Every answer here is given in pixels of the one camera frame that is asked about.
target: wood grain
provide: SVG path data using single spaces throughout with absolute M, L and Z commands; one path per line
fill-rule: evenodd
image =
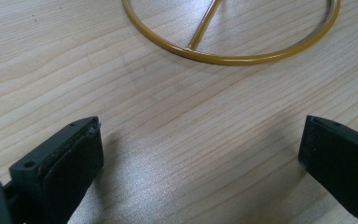
M 209 0 L 132 0 L 186 45 Z M 223 1 L 200 50 L 287 47 L 326 1 Z M 358 1 L 295 57 L 193 62 L 142 36 L 119 1 L 0 0 L 0 181 L 67 123 L 102 122 L 105 167 L 70 223 L 358 223 L 298 163 L 308 114 L 358 131 Z

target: gold metal ring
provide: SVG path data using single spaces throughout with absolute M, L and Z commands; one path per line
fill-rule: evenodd
M 271 63 L 298 54 L 299 52 L 314 45 L 316 42 L 322 39 L 324 35 L 327 34 L 327 32 L 333 26 L 334 22 L 338 17 L 339 8 L 341 4 L 341 0 L 331 0 L 330 10 L 328 12 L 328 15 L 323 25 L 312 35 L 309 35 L 308 37 L 302 39 L 301 41 L 299 41 L 298 43 L 294 44 L 293 46 L 287 49 L 281 49 L 272 53 L 252 55 L 252 56 L 225 56 L 225 55 L 202 53 L 194 50 L 194 48 L 200 42 L 200 39 L 202 38 L 202 35 L 206 27 L 208 26 L 209 21 L 212 18 L 213 13 L 216 10 L 217 5 L 219 3 L 219 0 L 212 1 L 204 18 L 200 23 L 199 28 L 197 29 L 196 33 L 191 39 L 188 48 L 182 48 L 180 46 L 177 46 L 172 42 L 155 34 L 137 18 L 137 16 L 132 10 L 129 0 L 121 0 L 121 2 L 134 26 L 139 30 L 139 32 L 141 32 L 143 35 L 145 35 L 148 39 L 153 41 L 155 44 L 159 45 L 160 47 L 174 54 L 180 55 L 182 57 L 191 60 L 195 60 L 203 63 L 215 63 L 215 64 L 222 64 L 222 65 L 249 65 L 249 64 L 259 64 L 259 63 Z

